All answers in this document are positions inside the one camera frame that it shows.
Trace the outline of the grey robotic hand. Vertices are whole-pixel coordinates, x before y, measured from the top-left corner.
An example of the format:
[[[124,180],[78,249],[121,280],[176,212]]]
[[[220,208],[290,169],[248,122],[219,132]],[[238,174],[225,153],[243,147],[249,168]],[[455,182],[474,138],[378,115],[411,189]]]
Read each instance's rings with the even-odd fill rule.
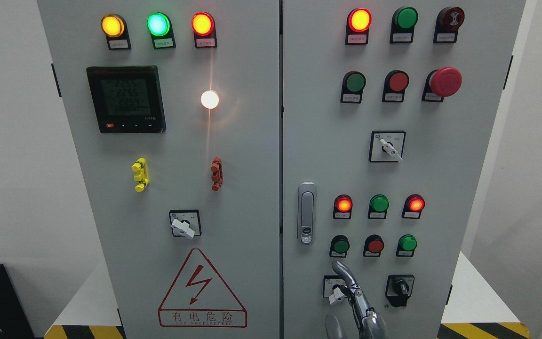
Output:
[[[342,291],[347,297],[353,310],[353,318],[359,329],[360,339],[387,339],[389,337],[385,322],[378,312],[371,307],[368,300],[357,283],[353,273],[347,266],[338,260],[332,263],[334,273],[344,279],[345,286]]]

